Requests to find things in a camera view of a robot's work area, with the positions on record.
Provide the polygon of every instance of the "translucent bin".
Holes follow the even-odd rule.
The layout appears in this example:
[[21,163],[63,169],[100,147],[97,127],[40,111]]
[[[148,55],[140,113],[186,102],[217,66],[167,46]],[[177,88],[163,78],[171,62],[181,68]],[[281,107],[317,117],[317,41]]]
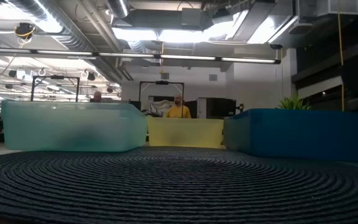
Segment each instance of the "translucent bin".
[[119,103],[3,101],[5,144],[21,151],[126,151],[145,144],[146,117]]
[[221,146],[223,120],[147,117],[147,121],[151,146]]

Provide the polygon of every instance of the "yellow shirt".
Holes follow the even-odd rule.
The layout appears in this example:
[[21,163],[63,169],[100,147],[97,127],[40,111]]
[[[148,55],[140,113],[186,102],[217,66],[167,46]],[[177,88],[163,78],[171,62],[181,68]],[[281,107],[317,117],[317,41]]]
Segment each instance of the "yellow shirt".
[[[165,114],[166,118],[181,118],[181,107],[172,106]],[[187,106],[183,106],[183,117],[191,118],[190,110]]]

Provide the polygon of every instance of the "bald man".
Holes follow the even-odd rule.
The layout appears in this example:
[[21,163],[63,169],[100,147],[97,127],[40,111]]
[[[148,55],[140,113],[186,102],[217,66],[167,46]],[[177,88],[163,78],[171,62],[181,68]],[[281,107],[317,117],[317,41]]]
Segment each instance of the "bald man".
[[182,118],[182,107],[183,107],[183,117],[191,118],[190,110],[187,106],[183,105],[183,100],[181,95],[175,95],[173,97],[173,101],[175,105],[173,105],[165,114],[166,118]]
[[96,91],[95,93],[93,93],[93,101],[95,103],[100,103],[102,101],[102,93],[99,91]]

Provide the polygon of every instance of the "round rug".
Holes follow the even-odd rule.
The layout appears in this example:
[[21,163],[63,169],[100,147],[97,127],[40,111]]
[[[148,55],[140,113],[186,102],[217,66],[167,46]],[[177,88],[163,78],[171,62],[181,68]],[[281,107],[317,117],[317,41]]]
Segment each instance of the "round rug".
[[358,223],[358,167],[222,149],[0,156],[0,217],[31,223]]

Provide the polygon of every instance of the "yellow plastic bin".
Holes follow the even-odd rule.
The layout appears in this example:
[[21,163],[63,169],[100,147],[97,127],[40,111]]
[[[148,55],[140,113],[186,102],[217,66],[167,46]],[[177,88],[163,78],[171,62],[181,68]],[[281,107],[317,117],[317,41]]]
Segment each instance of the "yellow plastic bin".
[[223,120],[148,117],[151,146],[219,148]]

